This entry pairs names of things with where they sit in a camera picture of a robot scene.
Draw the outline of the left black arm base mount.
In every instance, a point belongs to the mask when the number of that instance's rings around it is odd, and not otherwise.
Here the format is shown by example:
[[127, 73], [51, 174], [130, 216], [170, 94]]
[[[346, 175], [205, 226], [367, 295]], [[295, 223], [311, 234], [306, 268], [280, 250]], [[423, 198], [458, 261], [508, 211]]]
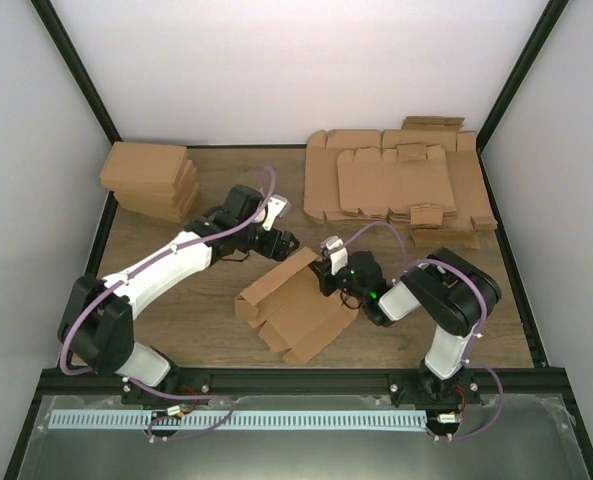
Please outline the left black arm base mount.
[[210, 402], [219, 404], [229, 402], [230, 397], [213, 394], [209, 382], [191, 383], [191, 370], [174, 367], [157, 386], [148, 386], [143, 381], [124, 375], [122, 377], [124, 391], [122, 400], [133, 405], [164, 405], [186, 404], [192, 406], [208, 405]]

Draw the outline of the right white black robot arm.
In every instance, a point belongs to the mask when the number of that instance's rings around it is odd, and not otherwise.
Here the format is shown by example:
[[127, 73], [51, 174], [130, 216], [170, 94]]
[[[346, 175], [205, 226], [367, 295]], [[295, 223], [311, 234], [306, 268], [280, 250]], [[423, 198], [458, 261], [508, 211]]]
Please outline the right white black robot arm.
[[471, 339], [502, 298], [497, 282], [452, 250], [440, 247], [406, 270], [385, 279], [370, 251], [344, 260], [326, 253], [310, 264], [320, 293], [351, 297], [376, 326], [391, 327], [418, 309], [434, 320], [431, 346], [419, 367], [423, 396], [441, 403], [451, 396], [464, 368]]

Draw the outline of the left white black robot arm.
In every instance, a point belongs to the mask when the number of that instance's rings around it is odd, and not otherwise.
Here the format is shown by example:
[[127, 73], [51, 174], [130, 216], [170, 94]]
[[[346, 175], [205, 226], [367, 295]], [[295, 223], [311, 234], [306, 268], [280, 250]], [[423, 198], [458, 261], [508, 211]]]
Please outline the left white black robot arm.
[[157, 403], [180, 392], [179, 369], [135, 339], [134, 322], [160, 296], [235, 252], [284, 261], [299, 247], [274, 223], [290, 208], [275, 193], [232, 187], [224, 202], [187, 224], [168, 244], [117, 273], [84, 275], [74, 283], [58, 330], [59, 359], [67, 375], [117, 374]]

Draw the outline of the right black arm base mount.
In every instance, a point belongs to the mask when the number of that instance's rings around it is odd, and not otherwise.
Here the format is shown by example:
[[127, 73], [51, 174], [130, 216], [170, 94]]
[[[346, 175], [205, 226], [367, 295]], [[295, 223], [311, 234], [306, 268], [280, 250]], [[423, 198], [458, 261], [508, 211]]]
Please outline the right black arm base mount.
[[479, 404], [478, 392], [470, 388], [474, 381], [474, 375], [464, 368], [447, 380], [420, 368], [395, 370], [387, 375], [391, 402], [415, 405], [418, 409], [457, 407], [462, 400], [467, 405]]

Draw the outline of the brown cardboard box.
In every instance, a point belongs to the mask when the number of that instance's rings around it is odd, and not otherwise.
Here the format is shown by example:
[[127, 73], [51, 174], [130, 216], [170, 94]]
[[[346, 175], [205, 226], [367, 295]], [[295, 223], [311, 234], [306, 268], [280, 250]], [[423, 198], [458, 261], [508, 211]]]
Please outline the brown cardboard box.
[[338, 292], [326, 297], [310, 264], [318, 255], [302, 248], [240, 292], [235, 315], [255, 329], [269, 350], [291, 366], [303, 366], [320, 354], [358, 312]]

